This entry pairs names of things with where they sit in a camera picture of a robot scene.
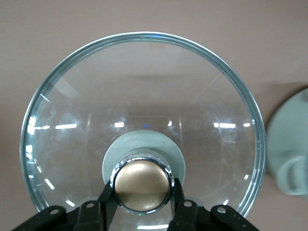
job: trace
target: round metallic knob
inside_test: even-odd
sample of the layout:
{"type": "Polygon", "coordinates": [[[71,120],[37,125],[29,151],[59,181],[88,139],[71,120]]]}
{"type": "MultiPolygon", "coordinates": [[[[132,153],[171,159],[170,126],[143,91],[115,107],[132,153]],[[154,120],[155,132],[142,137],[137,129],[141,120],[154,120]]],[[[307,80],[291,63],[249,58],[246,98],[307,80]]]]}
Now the round metallic knob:
{"type": "Polygon", "coordinates": [[[149,160],[136,160],[120,168],[114,181],[121,204],[136,212],[153,211],[169,195],[170,182],[166,171],[149,160]]]}

